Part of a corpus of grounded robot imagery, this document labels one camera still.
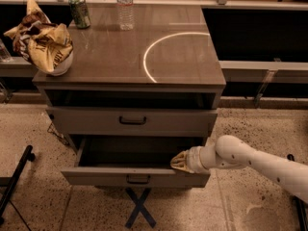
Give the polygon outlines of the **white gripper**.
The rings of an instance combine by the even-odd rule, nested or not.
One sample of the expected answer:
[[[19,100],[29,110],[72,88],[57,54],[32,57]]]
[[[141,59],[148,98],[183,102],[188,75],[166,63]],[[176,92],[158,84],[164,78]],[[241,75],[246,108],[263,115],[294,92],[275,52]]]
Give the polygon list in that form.
[[[173,169],[194,174],[208,174],[209,170],[201,164],[201,146],[195,146],[188,151],[182,151],[170,161]]]

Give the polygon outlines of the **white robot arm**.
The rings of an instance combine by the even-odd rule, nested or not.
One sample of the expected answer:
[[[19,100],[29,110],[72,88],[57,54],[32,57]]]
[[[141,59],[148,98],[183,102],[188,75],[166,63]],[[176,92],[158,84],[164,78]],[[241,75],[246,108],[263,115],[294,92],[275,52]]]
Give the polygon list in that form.
[[[174,169],[205,174],[211,168],[251,167],[288,193],[308,202],[308,166],[249,146],[237,137],[224,135],[209,146],[195,146],[170,161]]]

